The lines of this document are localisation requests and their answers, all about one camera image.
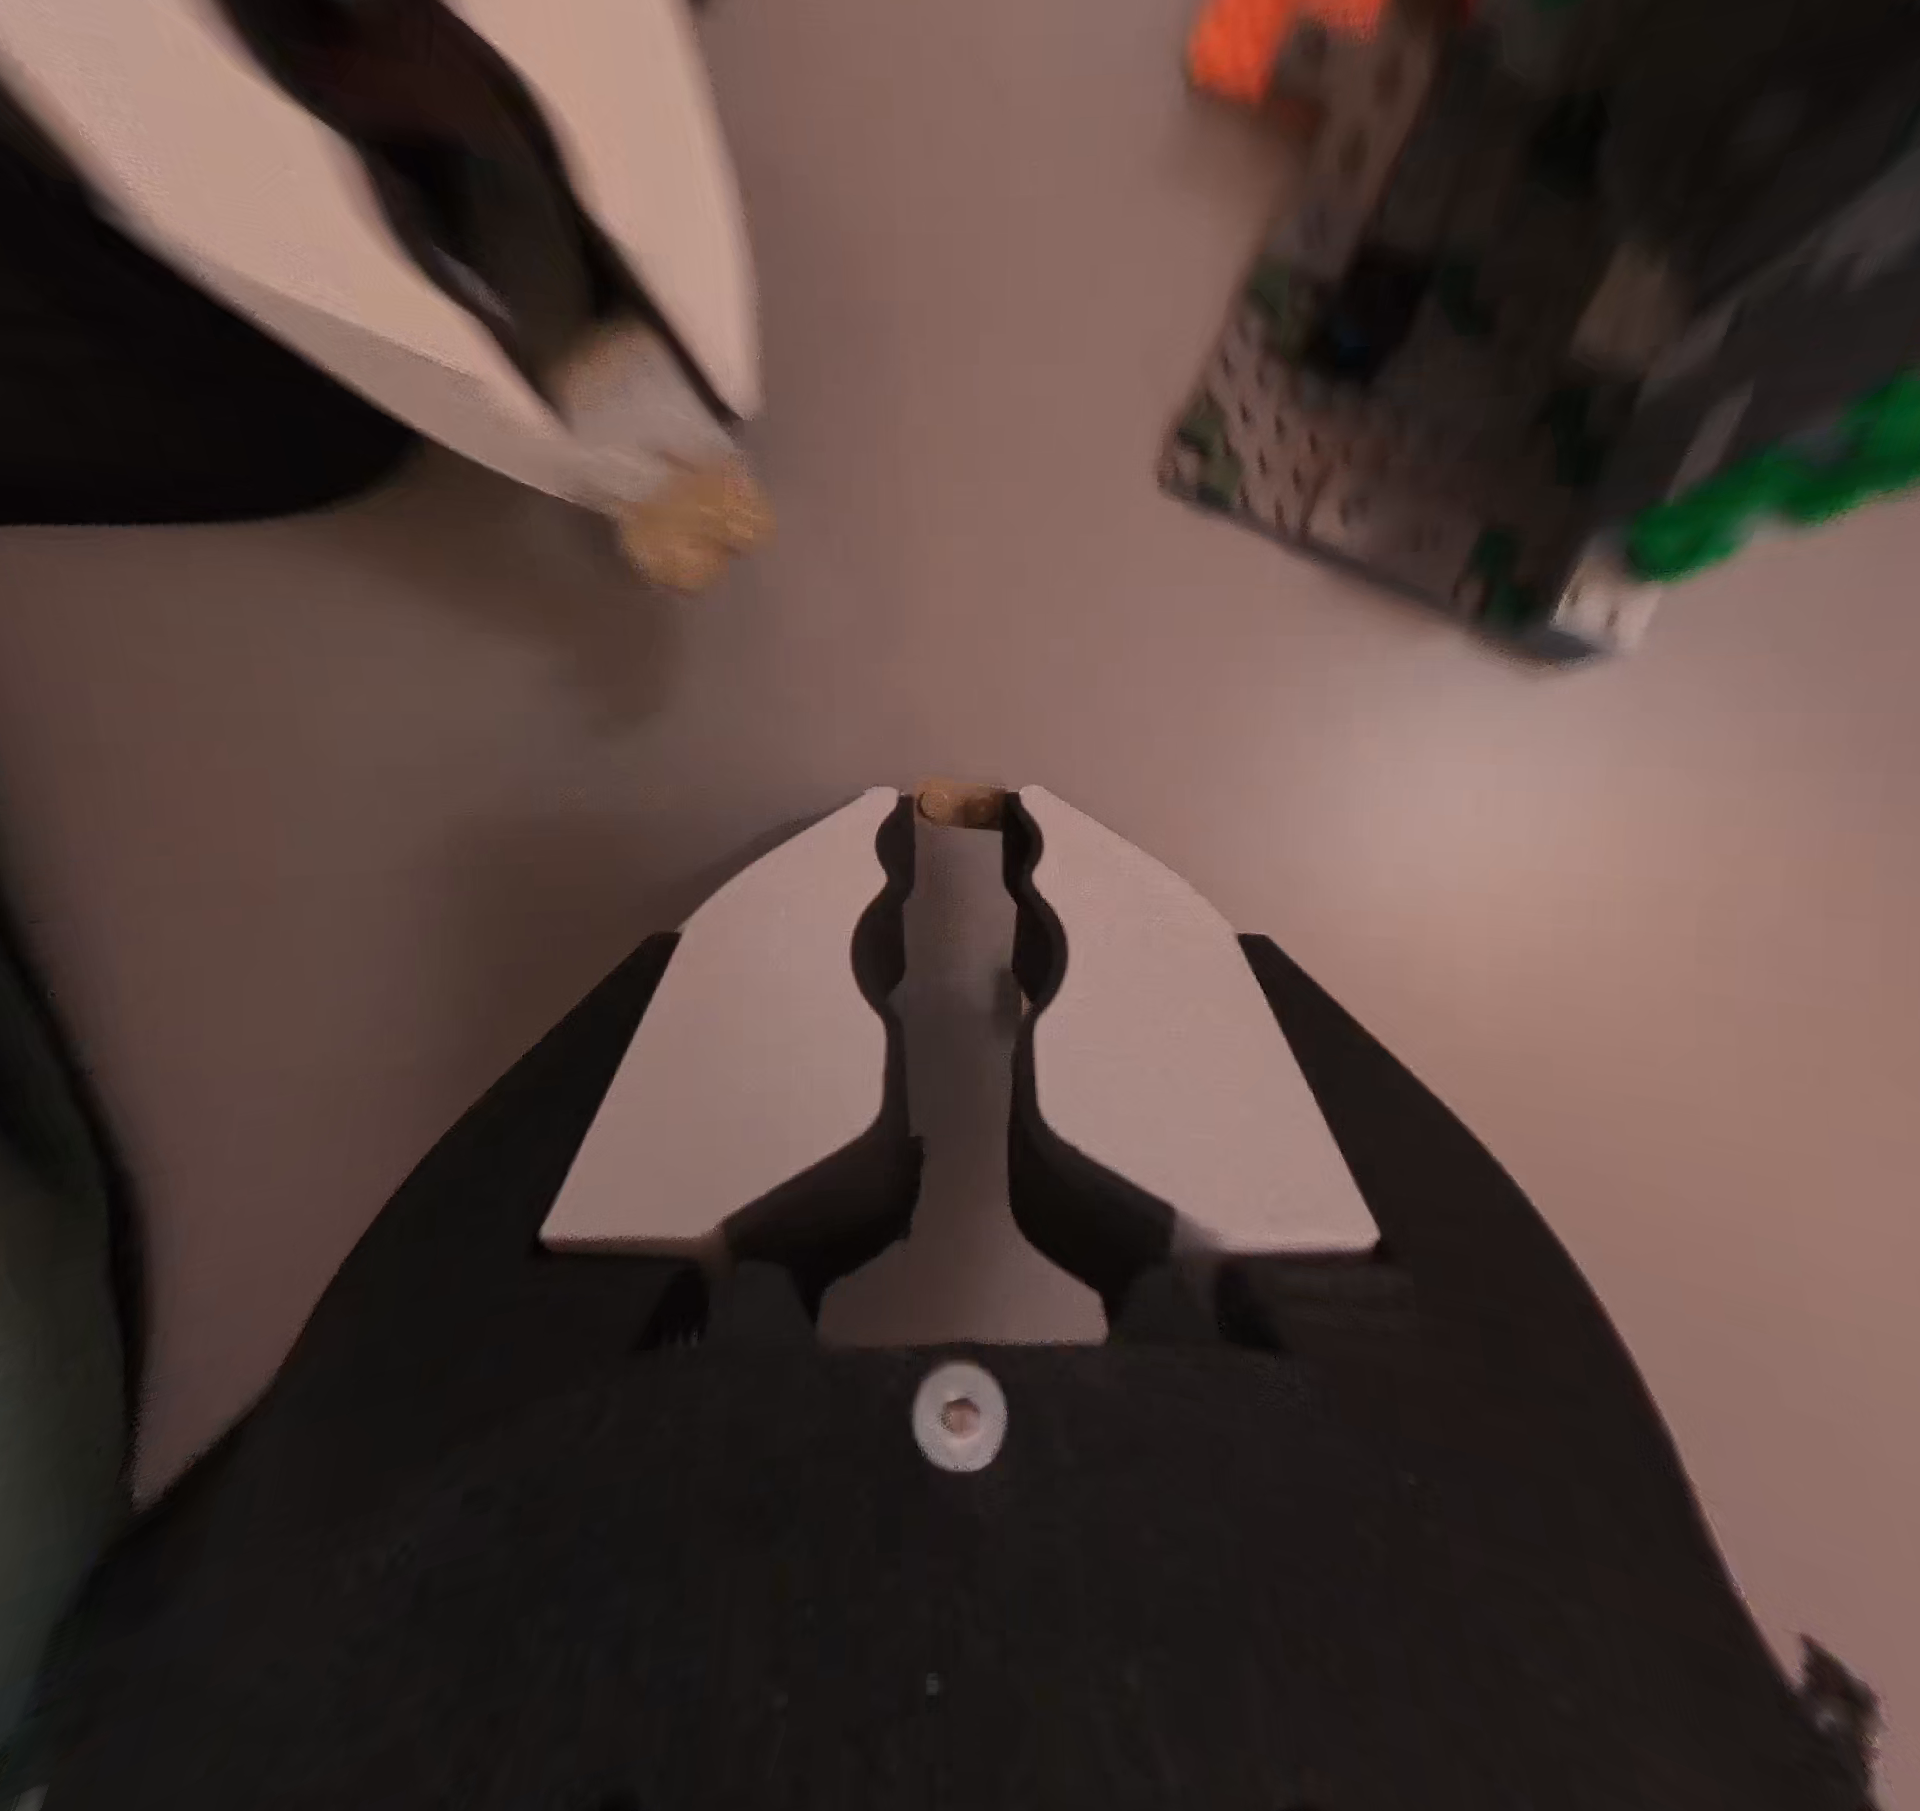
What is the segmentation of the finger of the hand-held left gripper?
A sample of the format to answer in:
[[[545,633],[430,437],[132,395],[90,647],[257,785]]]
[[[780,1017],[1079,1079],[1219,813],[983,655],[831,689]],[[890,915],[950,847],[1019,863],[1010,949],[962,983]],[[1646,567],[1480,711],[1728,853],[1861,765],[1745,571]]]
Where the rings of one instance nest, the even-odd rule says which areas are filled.
[[[612,417],[653,341],[757,411],[750,223],[694,0],[373,0],[373,195],[449,339],[397,417]]]
[[[1,0],[4,83],[107,213],[353,395],[516,481],[598,509],[660,455],[590,447],[431,287],[347,143],[281,95],[212,0]]]

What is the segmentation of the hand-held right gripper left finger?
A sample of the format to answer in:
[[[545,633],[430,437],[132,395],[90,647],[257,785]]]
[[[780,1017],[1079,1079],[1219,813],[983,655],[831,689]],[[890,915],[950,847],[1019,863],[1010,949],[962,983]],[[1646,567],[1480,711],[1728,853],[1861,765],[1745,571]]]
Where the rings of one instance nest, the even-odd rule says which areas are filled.
[[[895,1007],[914,875],[911,803],[872,787],[685,917],[540,1245],[767,1263],[817,1311],[904,1239],[920,1199]]]

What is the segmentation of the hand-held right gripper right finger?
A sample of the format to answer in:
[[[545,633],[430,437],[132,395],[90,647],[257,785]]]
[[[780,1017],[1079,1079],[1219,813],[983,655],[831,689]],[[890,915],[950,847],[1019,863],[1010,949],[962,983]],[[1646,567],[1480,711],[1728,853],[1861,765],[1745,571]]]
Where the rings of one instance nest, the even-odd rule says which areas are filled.
[[[1004,885],[1021,1235],[1110,1323],[1162,1271],[1369,1259],[1379,1223],[1229,921],[1039,785],[1004,803]]]

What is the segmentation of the tan and grey brick column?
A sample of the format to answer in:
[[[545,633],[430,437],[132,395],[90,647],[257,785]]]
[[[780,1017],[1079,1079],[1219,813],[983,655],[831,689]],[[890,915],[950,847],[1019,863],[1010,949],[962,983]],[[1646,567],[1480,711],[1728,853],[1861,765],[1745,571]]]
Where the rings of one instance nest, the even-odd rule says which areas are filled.
[[[750,459],[653,327],[591,333],[553,391],[581,501],[647,581],[698,593],[767,541],[774,511]]]

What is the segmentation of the grey desk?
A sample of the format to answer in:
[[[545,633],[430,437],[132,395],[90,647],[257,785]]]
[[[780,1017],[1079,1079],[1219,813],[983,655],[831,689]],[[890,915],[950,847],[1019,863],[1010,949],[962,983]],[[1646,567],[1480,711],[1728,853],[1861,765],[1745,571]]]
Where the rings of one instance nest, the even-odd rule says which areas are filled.
[[[4,881],[140,1199],[135,1493],[748,851],[1039,783],[1523,1185],[1916,1806],[1916,511],[1529,671],[1164,497],[1287,181],[1188,95],[1192,1],[714,0],[776,533],[708,593],[440,451],[290,523],[4,529]]]

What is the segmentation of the black mesh wrist cushion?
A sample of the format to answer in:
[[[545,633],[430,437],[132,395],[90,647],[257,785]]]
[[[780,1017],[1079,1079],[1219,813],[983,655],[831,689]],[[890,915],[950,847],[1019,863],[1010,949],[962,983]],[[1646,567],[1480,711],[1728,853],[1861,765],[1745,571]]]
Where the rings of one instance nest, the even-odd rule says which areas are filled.
[[[369,493],[420,435],[104,217],[1,95],[1,525],[252,523]]]

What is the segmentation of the dark green sweatshirt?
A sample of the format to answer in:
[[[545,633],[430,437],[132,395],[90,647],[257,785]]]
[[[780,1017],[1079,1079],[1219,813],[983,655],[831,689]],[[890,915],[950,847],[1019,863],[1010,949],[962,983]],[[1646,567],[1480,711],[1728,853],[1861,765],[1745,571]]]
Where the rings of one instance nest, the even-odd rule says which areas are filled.
[[[135,1201],[27,929],[1,889],[4,1509],[68,1537],[132,1505],[147,1297]]]

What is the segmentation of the toy brick building model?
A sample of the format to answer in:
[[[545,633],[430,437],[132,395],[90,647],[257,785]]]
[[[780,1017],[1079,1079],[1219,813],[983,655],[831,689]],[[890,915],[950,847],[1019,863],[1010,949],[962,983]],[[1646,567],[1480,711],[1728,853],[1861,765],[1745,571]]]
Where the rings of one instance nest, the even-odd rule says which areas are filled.
[[[1916,493],[1918,0],[1203,0],[1298,161],[1164,491],[1551,661]]]

